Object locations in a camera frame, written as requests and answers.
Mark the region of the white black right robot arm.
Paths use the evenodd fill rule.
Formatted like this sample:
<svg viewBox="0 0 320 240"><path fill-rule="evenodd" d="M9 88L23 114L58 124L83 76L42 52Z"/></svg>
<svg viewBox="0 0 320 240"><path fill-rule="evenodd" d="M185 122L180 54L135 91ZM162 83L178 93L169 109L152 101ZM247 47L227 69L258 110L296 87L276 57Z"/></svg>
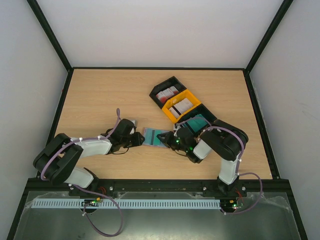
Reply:
<svg viewBox="0 0 320 240"><path fill-rule="evenodd" d="M198 136L182 124L177 123L175 131L158 134L157 138L174 152L183 152L183 156L195 164L201 163L211 152L220 156L217 189L222 195L229 196L235 191L240 177L239 165L249 142L248 135L220 119L209 123Z"/></svg>

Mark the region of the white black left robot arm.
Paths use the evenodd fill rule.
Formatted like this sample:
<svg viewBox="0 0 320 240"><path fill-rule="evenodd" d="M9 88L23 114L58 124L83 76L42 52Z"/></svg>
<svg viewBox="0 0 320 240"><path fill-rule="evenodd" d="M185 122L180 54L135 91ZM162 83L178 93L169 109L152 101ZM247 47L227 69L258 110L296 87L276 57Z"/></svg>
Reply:
<svg viewBox="0 0 320 240"><path fill-rule="evenodd" d="M54 186L68 184L86 189L97 177L84 167L76 167L80 159L113 155L121 148L139 147L144 141L144 136L136 131L134 121L118 119L113 128L95 137L74 138L64 133L56 135L35 157L33 166L40 173L41 180Z"/></svg>

